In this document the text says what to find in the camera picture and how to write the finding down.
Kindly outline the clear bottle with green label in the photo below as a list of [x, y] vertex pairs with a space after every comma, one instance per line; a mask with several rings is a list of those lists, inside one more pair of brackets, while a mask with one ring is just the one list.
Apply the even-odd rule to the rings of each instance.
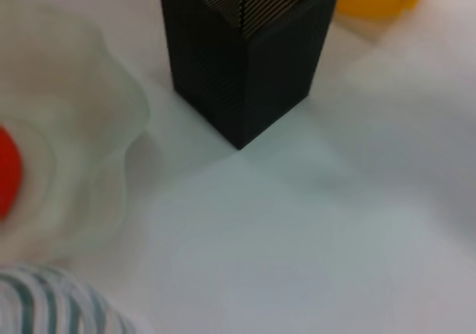
[[0, 334], [155, 334], [74, 274], [0, 265]]

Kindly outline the black mesh pen holder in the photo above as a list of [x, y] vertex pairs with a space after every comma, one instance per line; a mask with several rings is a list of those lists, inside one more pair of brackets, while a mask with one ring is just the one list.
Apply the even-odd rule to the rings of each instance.
[[242, 149], [305, 99], [337, 0], [161, 0], [175, 91]]

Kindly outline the pale green glass fruit plate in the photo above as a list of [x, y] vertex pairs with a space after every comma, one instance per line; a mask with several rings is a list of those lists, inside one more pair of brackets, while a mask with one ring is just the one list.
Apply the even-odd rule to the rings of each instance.
[[63, 260], [111, 238], [126, 216], [126, 153], [148, 120], [144, 90], [97, 24], [0, 0], [0, 125], [24, 162], [0, 263]]

